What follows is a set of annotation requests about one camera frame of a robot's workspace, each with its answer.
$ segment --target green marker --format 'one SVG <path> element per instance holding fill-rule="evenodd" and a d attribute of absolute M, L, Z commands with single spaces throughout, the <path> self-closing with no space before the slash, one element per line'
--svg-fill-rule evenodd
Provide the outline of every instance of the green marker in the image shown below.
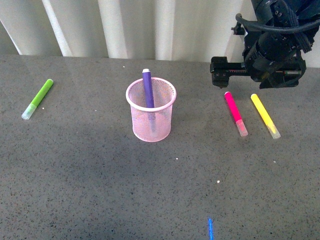
<path fill-rule="evenodd" d="M 54 81 L 52 81 L 52 79 L 48 79 L 45 82 L 43 87 L 40 89 L 37 95 L 35 95 L 32 102 L 29 104 L 29 106 L 26 108 L 26 110 L 22 114 L 21 117 L 24 120 L 28 120 L 31 117 L 31 115 L 34 113 L 38 105 L 41 103 L 42 99 L 44 99 L 45 95 L 47 94 L 47 92 L 49 91 L 49 89 L 52 87 L 53 84 L 54 84 Z"/>

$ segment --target marker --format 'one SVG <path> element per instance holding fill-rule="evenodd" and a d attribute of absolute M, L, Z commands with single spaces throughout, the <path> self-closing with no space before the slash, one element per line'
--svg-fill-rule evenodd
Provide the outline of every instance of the marker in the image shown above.
<path fill-rule="evenodd" d="M 145 103 L 147 108 L 154 108 L 154 93 L 152 90 L 151 72 L 148 68 L 142 70 L 142 79 L 145 94 Z M 156 130 L 156 114 L 154 112 L 148 112 L 148 118 L 151 123 L 151 130 L 154 133 Z"/>
<path fill-rule="evenodd" d="M 246 126 L 244 124 L 244 121 L 241 118 L 240 112 L 237 108 L 237 105 L 235 103 L 234 98 L 231 95 L 231 92 L 227 91 L 224 94 L 225 100 L 228 103 L 228 106 L 230 108 L 230 111 L 232 113 L 233 119 L 235 121 L 235 124 L 239 130 L 240 136 L 245 137 L 248 136 L 248 131 L 246 129 Z"/>
<path fill-rule="evenodd" d="M 208 227 L 209 227 L 209 239 L 214 240 L 214 230 L 213 230 L 211 218 L 208 219 Z"/>
<path fill-rule="evenodd" d="M 155 107 L 154 93 L 152 91 L 151 72 L 149 69 L 146 68 L 142 70 L 142 78 L 143 78 L 146 107 L 154 108 Z"/>
<path fill-rule="evenodd" d="M 257 94 L 251 95 L 251 100 L 253 104 L 255 105 L 256 109 L 258 110 L 261 118 L 263 119 L 266 127 L 269 129 L 269 132 L 271 133 L 271 136 L 273 139 L 278 139 L 281 137 L 278 129 L 276 128 L 274 122 L 272 121 L 271 117 L 269 116 L 267 110 L 265 109 L 264 105 L 260 101 Z"/>
<path fill-rule="evenodd" d="M 44 99 L 45 95 L 47 94 L 47 92 L 49 91 L 49 89 L 52 87 L 53 84 L 54 84 L 54 81 L 52 79 L 48 79 L 45 82 L 45 84 L 42 86 L 40 91 L 37 93 L 37 95 L 35 95 L 32 102 L 29 104 L 29 106 L 26 108 L 26 110 L 22 114 L 21 117 L 24 120 L 28 120 L 31 117 L 31 115 L 34 113 L 34 111 L 36 110 L 36 108 L 38 107 L 42 99 Z"/>

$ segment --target blue marker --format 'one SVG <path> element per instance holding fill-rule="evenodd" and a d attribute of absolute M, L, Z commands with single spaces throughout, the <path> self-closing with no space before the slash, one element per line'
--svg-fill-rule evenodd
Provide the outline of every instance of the blue marker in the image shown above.
<path fill-rule="evenodd" d="M 151 72 L 149 69 L 142 70 L 143 86 L 145 93 L 145 103 L 147 108 L 154 108 L 154 93 L 152 91 Z"/>
<path fill-rule="evenodd" d="M 213 230 L 213 225 L 212 225 L 212 219 L 211 218 L 208 219 L 208 227 L 209 227 L 210 240 L 215 240 L 215 238 L 214 238 L 214 230 Z"/>
<path fill-rule="evenodd" d="M 146 68 L 142 70 L 142 79 L 143 79 L 146 107 L 154 108 L 155 107 L 154 93 L 152 90 L 151 72 L 149 69 Z M 151 130 L 154 133 L 156 131 L 156 114 L 154 112 L 149 112 L 148 118 L 151 123 Z"/>

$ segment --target pink marker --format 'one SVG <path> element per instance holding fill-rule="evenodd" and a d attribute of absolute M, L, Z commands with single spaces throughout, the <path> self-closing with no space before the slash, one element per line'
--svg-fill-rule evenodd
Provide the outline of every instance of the pink marker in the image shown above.
<path fill-rule="evenodd" d="M 248 131 L 246 129 L 246 126 L 244 124 L 244 121 L 241 118 L 240 112 L 237 108 L 237 105 L 235 103 L 234 98 L 231 95 L 231 92 L 227 91 L 224 94 L 225 100 L 228 103 L 228 106 L 230 108 L 230 111 L 232 113 L 232 116 L 234 118 L 235 124 L 239 130 L 239 133 L 241 135 L 241 137 L 245 137 L 248 136 Z"/>

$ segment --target mesh cup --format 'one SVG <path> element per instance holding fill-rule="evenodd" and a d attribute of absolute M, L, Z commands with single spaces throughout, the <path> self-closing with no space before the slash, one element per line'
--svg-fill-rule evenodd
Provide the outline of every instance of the mesh cup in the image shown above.
<path fill-rule="evenodd" d="M 154 108 L 147 108 L 142 78 L 127 88 L 125 96 L 131 107 L 133 133 L 145 142 L 158 142 L 171 131 L 172 105 L 177 91 L 167 80 L 158 77 L 151 80 Z"/>

